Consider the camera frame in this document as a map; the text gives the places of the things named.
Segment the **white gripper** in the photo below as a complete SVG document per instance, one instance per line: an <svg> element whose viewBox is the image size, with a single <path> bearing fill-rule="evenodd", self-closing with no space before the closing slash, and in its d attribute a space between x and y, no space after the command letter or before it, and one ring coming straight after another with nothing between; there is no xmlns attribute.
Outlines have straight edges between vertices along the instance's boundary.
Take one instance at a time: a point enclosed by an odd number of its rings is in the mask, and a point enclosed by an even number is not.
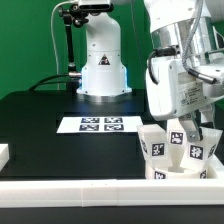
<svg viewBox="0 0 224 224"><path fill-rule="evenodd" d="M180 58L157 57L152 59L152 73L158 84L146 73L146 90L149 110L157 121L179 118L189 142L202 140L195 113L200 109L201 124L214 128L214 106L210 103L224 99L224 54L210 56L211 62L196 68L200 73L214 77L217 84L207 84L189 75Z"/></svg>

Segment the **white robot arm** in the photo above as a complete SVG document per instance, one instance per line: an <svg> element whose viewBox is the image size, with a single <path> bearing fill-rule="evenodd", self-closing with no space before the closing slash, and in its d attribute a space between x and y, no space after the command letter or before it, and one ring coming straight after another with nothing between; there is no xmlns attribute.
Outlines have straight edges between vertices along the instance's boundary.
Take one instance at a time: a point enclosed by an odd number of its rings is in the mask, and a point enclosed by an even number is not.
<svg viewBox="0 0 224 224"><path fill-rule="evenodd" d="M120 26L109 17L126 0L78 0L72 7L87 26L87 62L79 92L116 97L131 89L120 59ZM154 50L147 59L146 90L156 120L176 118L191 142L202 139L193 112L224 97L224 54L212 20L216 0L144 0Z"/></svg>

